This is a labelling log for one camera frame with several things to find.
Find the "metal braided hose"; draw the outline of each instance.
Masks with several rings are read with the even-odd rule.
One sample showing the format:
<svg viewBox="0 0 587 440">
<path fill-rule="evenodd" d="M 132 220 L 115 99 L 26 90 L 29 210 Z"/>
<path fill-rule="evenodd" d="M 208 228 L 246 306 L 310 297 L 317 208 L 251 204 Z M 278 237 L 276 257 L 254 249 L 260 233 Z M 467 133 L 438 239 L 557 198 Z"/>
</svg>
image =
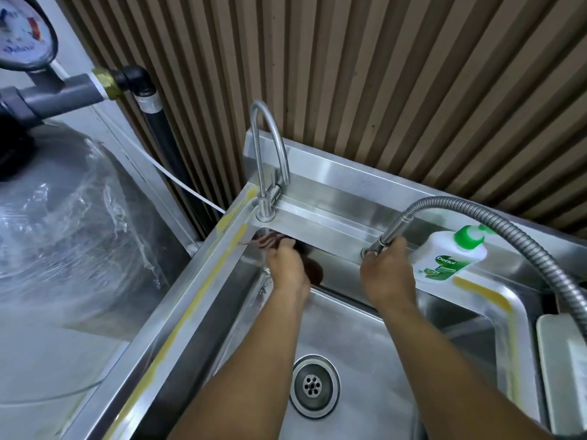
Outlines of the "metal braided hose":
<svg viewBox="0 0 587 440">
<path fill-rule="evenodd" d="M 570 308 L 570 315 L 579 327 L 583 340 L 587 343 L 587 299 L 576 282 L 565 273 L 550 253 L 538 242 L 488 208 L 469 200 L 451 196 L 431 196 L 417 200 L 402 213 L 401 219 L 410 222 L 417 213 L 429 208 L 442 208 L 469 216 L 487 225 L 509 242 L 542 273 L 553 291 L 563 297 Z"/>
</svg>

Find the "gooseneck faucet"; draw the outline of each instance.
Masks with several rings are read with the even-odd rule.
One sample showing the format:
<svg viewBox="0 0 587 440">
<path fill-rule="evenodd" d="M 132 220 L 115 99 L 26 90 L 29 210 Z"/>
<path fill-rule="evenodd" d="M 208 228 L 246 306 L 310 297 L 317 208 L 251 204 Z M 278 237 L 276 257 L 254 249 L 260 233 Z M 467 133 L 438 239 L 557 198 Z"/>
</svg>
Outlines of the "gooseneck faucet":
<svg viewBox="0 0 587 440">
<path fill-rule="evenodd" d="M 281 178 L 278 178 L 277 181 L 275 181 L 275 175 L 272 173 L 271 185 L 269 186 L 269 189 L 265 187 L 265 179 L 263 177 L 263 161 L 260 156 L 259 125 L 257 123 L 257 114 L 259 111 L 261 114 L 263 114 L 263 117 L 265 117 L 267 125 L 269 126 L 269 131 L 273 137 L 273 143 L 275 144 L 275 151 L 277 151 L 277 158 L 279 159 L 279 167 L 281 171 Z M 285 152 L 285 145 L 283 144 L 283 139 L 279 134 L 279 129 L 277 128 L 275 119 L 273 118 L 273 115 L 271 114 L 267 105 L 265 105 L 265 103 L 261 102 L 260 100 L 255 100 L 251 105 L 251 133 L 253 134 L 255 156 L 257 159 L 257 171 L 259 173 L 257 219 L 259 219 L 261 222 L 270 222 L 275 217 L 275 210 L 273 208 L 275 200 L 281 193 L 283 186 L 290 184 L 290 165 L 288 163 L 288 155 Z"/>
<path fill-rule="evenodd" d="M 570 308 L 583 339 L 587 342 L 587 299 L 576 282 L 558 265 L 556 260 L 538 242 L 499 214 L 469 200 L 450 196 L 431 196 L 416 200 L 389 226 L 383 235 L 363 249 L 364 257 L 369 251 L 379 254 L 392 241 L 400 236 L 414 220 L 417 213 L 429 208 L 442 208 L 456 211 L 487 225 L 499 236 L 509 242 L 542 274 L 552 290 L 560 294 Z"/>
</svg>

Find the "gauge dial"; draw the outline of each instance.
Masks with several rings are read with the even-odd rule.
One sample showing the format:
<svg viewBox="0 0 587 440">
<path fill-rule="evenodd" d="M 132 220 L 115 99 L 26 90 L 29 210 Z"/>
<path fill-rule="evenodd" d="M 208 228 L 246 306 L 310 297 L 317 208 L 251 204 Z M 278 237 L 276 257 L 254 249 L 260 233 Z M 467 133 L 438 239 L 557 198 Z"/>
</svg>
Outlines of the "gauge dial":
<svg viewBox="0 0 587 440">
<path fill-rule="evenodd" d="M 38 70 L 55 58 L 56 49 L 55 32 L 34 0 L 0 0 L 1 68 Z"/>
</svg>

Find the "water tank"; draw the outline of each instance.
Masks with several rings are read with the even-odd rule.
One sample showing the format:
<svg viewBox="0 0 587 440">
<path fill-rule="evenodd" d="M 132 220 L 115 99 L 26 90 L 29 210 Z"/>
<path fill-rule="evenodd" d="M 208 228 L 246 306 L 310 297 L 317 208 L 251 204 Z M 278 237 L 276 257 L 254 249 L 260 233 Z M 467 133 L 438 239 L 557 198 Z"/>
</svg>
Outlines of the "water tank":
<svg viewBox="0 0 587 440">
<path fill-rule="evenodd" d="M 0 425 L 7 438 L 58 438 L 189 256 L 100 144 L 61 124 L 10 136 L 0 143 Z"/>
</svg>

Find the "green pump cap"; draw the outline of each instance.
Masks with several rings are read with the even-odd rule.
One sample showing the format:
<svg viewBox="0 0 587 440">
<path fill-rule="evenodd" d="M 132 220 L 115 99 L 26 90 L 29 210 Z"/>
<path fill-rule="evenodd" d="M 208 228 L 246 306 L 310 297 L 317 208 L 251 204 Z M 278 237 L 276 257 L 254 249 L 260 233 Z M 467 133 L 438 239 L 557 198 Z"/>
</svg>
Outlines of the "green pump cap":
<svg viewBox="0 0 587 440">
<path fill-rule="evenodd" d="M 454 241 L 461 249 L 473 250 L 485 241 L 485 233 L 490 232 L 489 227 L 483 224 L 466 225 L 454 234 Z"/>
</svg>

